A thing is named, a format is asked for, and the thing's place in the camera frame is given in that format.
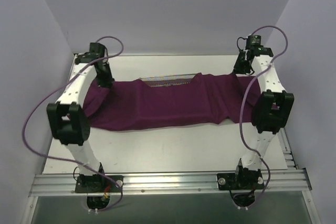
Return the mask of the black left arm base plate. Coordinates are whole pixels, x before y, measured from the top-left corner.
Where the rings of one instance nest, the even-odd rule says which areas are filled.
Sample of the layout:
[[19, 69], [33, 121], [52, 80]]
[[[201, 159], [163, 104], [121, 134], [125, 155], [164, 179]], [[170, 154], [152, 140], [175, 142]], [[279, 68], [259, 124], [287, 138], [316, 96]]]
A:
[[120, 187], [97, 174], [92, 176], [79, 175], [77, 177], [75, 193], [104, 193], [107, 192], [107, 189], [109, 189], [110, 193], [121, 192], [124, 177], [122, 175], [108, 175], [108, 177], [118, 182]]

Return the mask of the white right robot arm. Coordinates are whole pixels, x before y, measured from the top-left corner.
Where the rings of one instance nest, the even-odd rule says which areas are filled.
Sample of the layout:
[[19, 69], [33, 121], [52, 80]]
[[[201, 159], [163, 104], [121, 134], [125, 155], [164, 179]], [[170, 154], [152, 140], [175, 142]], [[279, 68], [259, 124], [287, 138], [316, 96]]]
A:
[[234, 73], [254, 71], [259, 84], [260, 95], [251, 112], [251, 123], [257, 134], [246, 143], [247, 152], [239, 160], [233, 182], [244, 189], [251, 182], [258, 182], [264, 155], [270, 142], [285, 127], [294, 102], [294, 95], [281, 84], [272, 62], [273, 53], [264, 46], [249, 46], [240, 52], [234, 66]]

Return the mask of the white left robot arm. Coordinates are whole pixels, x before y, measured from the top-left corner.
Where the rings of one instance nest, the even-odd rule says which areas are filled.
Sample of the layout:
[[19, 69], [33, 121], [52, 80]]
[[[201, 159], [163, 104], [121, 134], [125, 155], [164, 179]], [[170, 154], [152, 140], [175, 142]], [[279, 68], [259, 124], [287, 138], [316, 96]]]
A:
[[100, 192], [107, 176], [89, 144], [90, 123], [82, 108], [93, 80], [102, 81], [104, 88], [112, 87], [114, 79], [105, 52], [77, 56], [63, 94], [48, 104], [46, 111], [53, 138], [69, 150], [71, 161], [79, 167], [80, 184]]

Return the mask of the purple cloth wrap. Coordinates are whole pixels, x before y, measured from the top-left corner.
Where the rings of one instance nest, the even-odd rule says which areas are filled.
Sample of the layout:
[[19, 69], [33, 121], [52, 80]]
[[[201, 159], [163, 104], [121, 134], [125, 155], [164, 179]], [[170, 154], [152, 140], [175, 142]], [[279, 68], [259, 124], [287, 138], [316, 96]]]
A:
[[202, 123], [239, 122], [252, 78], [196, 74], [190, 83], [151, 87], [142, 80], [116, 81], [112, 89], [93, 81], [83, 103], [91, 127], [108, 131], [145, 130]]

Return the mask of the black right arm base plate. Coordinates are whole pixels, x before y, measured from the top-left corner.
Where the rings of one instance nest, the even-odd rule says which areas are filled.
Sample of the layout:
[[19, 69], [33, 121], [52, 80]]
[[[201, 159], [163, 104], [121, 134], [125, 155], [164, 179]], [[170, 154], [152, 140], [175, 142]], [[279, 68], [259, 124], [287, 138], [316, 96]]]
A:
[[218, 173], [216, 176], [219, 190], [261, 190], [265, 187], [263, 177], [257, 171], [246, 174]]

